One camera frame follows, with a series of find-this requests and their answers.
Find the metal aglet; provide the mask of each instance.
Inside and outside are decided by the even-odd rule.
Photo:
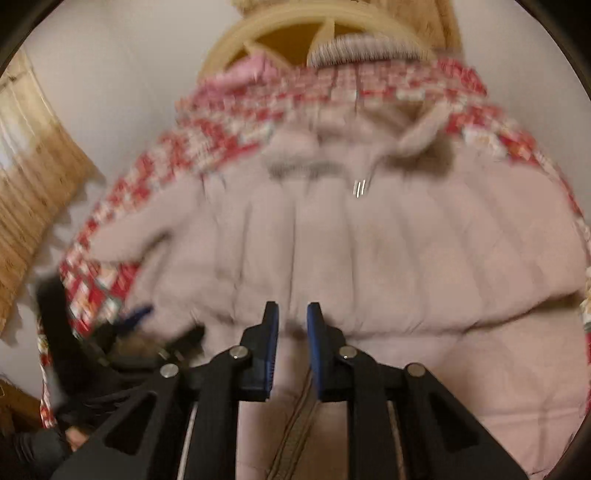
[[[365,180],[355,180],[355,185],[353,186],[353,195],[355,195],[356,198],[361,197],[365,193],[365,183]]]

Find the red and white checkered blanket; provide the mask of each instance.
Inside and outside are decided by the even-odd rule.
[[[473,69],[452,59],[427,64],[386,61],[321,70],[295,69],[268,83],[240,88],[222,97],[196,94],[179,101],[176,128],[164,133],[152,148],[140,155],[129,172],[96,205],[60,264],[74,331],[85,335],[95,321],[113,319],[140,268],[131,263],[86,261],[83,254],[88,249],[89,238],[101,225],[140,207],[180,173],[206,174],[259,148],[273,134],[284,114],[299,106],[443,97],[454,106],[447,127],[450,135],[490,149],[501,161],[541,168],[562,185],[591,252],[589,229],[560,170],[539,151],[528,132],[488,102],[486,88]],[[587,339],[591,352],[591,333],[587,333]],[[39,347],[45,369],[51,358],[42,333]],[[41,415],[46,426],[54,423],[50,400],[44,388]]]

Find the metal pin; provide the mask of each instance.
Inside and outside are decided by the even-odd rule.
[[[422,364],[410,364],[407,366],[408,374],[411,377],[421,378],[427,373],[427,369]]]
[[[230,348],[230,356],[234,360],[238,360],[239,358],[244,358],[248,355],[248,348],[242,345],[236,345]]]
[[[339,349],[339,355],[345,360],[355,358],[357,356],[357,349],[354,346],[345,345]]]
[[[166,364],[160,369],[160,375],[164,378],[176,377],[178,374],[178,366],[175,364]]]

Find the curtain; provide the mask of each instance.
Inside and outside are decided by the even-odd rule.
[[[45,230],[92,170],[19,51],[0,77],[0,335]]]

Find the zipper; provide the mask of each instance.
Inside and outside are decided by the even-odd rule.
[[[302,390],[294,413],[285,430],[285,435],[267,480],[289,480],[291,478],[306,444],[317,406],[318,400],[312,388],[312,373],[309,371],[306,376],[304,390]]]

